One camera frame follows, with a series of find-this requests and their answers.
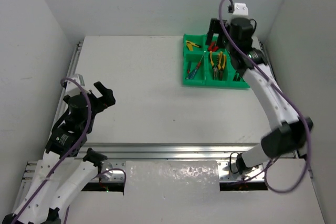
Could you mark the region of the red utility knife top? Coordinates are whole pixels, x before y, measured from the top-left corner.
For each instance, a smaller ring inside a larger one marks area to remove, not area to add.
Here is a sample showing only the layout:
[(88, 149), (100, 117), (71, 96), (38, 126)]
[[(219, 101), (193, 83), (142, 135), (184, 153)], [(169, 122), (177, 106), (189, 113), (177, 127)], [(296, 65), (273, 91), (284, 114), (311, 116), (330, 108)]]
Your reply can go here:
[(216, 45), (216, 42), (213, 41), (211, 42), (211, 44), (208, 46), (208, 51), (217, 51), (218, 50), (218, 47)]

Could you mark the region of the red utility knife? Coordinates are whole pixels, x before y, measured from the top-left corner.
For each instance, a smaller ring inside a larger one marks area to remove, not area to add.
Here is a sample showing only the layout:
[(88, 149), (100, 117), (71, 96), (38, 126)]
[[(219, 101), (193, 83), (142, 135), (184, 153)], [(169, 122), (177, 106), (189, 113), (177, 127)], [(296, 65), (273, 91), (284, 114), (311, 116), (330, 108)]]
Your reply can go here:
[(216, 45), (216, 42), (213, 41), (211, 42), (211, 44), (208, 46), (208, 51), (217, 51), (218, 50), (218, 47)]
[(216, 44), (211, 44), (209, 47), (209, 50), (212, 52), (216, 52), (219, 49), (219, 47)]

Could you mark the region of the yellow pliers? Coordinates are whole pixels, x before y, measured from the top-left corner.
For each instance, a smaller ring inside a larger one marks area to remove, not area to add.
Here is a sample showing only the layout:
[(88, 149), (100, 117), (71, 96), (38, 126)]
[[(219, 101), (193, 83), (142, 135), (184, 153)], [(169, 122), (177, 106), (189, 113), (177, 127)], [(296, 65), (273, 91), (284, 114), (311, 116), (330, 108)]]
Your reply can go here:
[(222, 81), (224, 75), (224, 69), (226, 65), (226, 55), (221, 51), (218, 55), (218, 80)]
[(217, 67), (217, 62), (216, 62), (216, 56), (212, 51), (209, 52), (209, 59), (210, 59), (210, 64), (212, 66), (213, 70), (213, 79), (217, 80), (218, 78), (218, 67)]

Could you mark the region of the yellow utility knife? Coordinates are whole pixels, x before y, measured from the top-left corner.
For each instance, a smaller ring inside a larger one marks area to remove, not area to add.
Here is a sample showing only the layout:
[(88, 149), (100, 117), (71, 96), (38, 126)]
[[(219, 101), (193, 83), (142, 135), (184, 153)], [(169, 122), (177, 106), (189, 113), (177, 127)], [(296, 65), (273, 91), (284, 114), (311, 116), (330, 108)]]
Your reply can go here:
[(189, 40), (187, 40), (185, 43), (186, 43), (186, 47), (189, 51), (193, 51), (194, 47), (195, 48), (201, 48), (202, 47), (201, 45), (196, 44), (196, 43), (194, 43), (192, 41), (189, 41)]

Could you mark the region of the blue screwdriver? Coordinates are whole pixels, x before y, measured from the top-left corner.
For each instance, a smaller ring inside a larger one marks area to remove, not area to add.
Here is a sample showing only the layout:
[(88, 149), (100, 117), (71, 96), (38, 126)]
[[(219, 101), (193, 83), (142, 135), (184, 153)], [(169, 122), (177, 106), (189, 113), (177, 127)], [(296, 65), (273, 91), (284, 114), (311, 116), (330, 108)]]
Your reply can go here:
[(193, 71), (191, 71), (191, 72), (187, 75), (186, 79), (189, 79), (189, 80), (194, 79), (195, 76), (196, 76), (196, 74), (197, 74), (197, 72), (198, 72), (198, 70), (197, 70), (197, 69), (194, 69)]
[(199, 68), (200, 68), (200, 66), (202, 64), (202, 60), (203, 60), (205, 54), (206, 54), (206, 51), (203, 52), (203, 54), (201, 56), (201, 59), (199, 60), (198, 64), (196, 65), (196, 67), (194, 69), (194, 72), (193, 72), (193, 75), (192, 75), (193, 79), (195, 78), (195, 76), (196, 76), (196, 74), (197, 74), (197, 72), (198, 72), (198, 70), (199, 70)]
[(187, 64), (187, 70), (186, 70), (186, 74), (187, 74), (187, 76), (188, 76), (189, 73), (190, 73), (190, 70), (191, 70), (191, 64), (192, 64), (191, 61), (189, 61), (188, 64)]

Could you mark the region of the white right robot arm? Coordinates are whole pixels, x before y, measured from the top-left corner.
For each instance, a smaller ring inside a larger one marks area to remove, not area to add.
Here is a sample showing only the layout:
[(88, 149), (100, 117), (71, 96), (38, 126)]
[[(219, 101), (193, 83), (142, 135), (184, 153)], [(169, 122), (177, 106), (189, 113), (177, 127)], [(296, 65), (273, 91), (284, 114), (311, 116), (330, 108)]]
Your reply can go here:
[(283, 154), (303, 148), (313, 127), (309, 117), (300, 116), (273, 79), (267, 58), (253, 47), (254, 26), (250, 18), (237, 17), (230, 22), (212, 18), (206, 34), (209, 45), (214, 34), (217, 45), (226, 49), (230, 63), (253, 90), (270, 125), (270, 132), (250, 150), (237, 155), (234, 172), (243, 174), (253, 167)]

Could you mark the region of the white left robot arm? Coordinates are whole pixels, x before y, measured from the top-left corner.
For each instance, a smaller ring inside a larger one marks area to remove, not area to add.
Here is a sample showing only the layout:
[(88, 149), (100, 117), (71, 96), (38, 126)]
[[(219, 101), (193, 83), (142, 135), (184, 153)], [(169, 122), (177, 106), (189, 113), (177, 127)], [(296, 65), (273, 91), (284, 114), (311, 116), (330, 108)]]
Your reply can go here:
[(94, 83), (100, 97), (70, 78), (63, 79), (61, 84), (66, 90), (73, 85), (74, 94), (64, 96), (68, 107), (51, 129), (30, 189), (18, 208), (4, 217), (3, 223), (61, 223), (67, 207), (87, 183), (99, 176), (108, 159), (89, 148), (77, 169), (60, 183), (87, 141), (96, 115), (116, 103), (113, 91), (101, 82)]

